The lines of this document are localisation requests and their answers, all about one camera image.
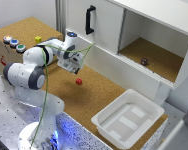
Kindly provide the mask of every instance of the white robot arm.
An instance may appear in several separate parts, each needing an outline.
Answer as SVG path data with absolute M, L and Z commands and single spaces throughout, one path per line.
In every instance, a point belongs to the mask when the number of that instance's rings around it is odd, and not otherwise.
M 14 94 L 20 102 L 32 106 L 43 107 L 45 92 L 39 90 L 45 83 L 45 74 L 42 69 L 42 67 L 45 66 L 43 51 L 47 65 L 52 62 L 53 55 L 57 55 L 57 64 L 61 68 L 71 73 L 78 73 L 78 71 L 83 67 L 83 55 L 80 52 L 75 51 L 77 38 L 77 34 L 73 32 L 67 33 L 65 42 L 59 41 L 56 38 L 51 38 L 26 50 L 23 54 L 23 64 L 11 62 L 7 63 L 3 74 L 5 79 L 15 86 Z M 34 142 L 35 150 L 45 149 L 42 146 L 42 143 L 49 139 L 56 131 L 55 116 L 60 114 L 63 109 L 64 102 L 58 97 L 48 94 L 46 112 L 44 113 Z M 19 149 L 21 149 L 21 147 L 24 148 L 25 146 L 29 148 L 35 132 L 36 128 L 28 138 L 29 145 L 20 145 Z

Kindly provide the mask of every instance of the white tray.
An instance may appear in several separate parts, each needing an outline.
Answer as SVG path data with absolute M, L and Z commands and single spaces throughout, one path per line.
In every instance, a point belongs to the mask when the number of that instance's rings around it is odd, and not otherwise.
M 99 133 L 112 144 L 120 149 L 129 149 L 163 113 L 163 108 L 129 89 L 91 120 Z

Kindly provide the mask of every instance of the brown box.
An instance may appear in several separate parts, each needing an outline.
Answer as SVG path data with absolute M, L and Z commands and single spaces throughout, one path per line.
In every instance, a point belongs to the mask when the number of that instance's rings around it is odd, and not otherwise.
M 26 18 L 6 27 L 0 28 L 0 74 L 3 75 L 3 69 L 7 62 L 22 63 L 22 54 L 10 48 L 9 45 L 3 43 L 3 38 L 6 35 L 11 35 L 13 39 L 19 40 L 20 44 L 26 46 L 27 49 L 35 46 L 35 37 L 40 36 L 42 41 L 50 37 L 57 37 L 63 40 L 63 35 L 55 29 L 47 26 L 34 17 Z

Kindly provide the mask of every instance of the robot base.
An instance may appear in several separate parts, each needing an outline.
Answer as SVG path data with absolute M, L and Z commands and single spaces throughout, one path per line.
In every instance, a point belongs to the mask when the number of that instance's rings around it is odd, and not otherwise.
M 37 127 L 38 122 L 34 122 L 26 126 L 19 134 L 18 137 L 18 150 L 48 150 L 48 148 L 43 148 L 42 146 L 37 146 L 35 148 L 35 145 L 31 147 L 31 142 L 29 140 L 29 137 L 31 136 L 34 129 Z M 59 140 L 59 146 L 63 144 L 63 139 Z

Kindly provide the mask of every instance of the cabinet handle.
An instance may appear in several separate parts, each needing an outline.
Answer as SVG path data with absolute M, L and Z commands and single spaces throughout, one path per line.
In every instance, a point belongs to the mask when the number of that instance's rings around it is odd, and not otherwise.
M 86 34 L 91 34 L 94 30 L 90 27 L 91 22 L 91 11 L 96 10 L 95 6 L 90 6 L 86 11 Z

